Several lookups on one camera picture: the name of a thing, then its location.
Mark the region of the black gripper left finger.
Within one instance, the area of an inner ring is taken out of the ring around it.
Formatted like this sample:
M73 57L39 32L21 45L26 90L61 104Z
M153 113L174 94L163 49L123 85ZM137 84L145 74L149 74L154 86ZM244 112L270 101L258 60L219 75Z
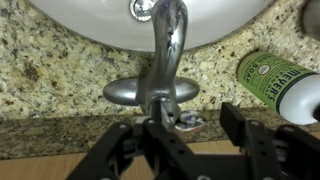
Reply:
M154 120L113 124L67 176L67 180L120 180L144 156L155 180L237 180L238 155L196 154Z

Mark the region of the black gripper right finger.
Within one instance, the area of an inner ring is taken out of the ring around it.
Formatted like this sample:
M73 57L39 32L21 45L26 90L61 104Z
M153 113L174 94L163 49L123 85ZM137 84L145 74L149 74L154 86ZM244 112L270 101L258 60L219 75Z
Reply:
M270 130L246 120L228 102L221 105L219 122L241 152L222 160L227 180L320 180L320 140L315 136L292 125Z

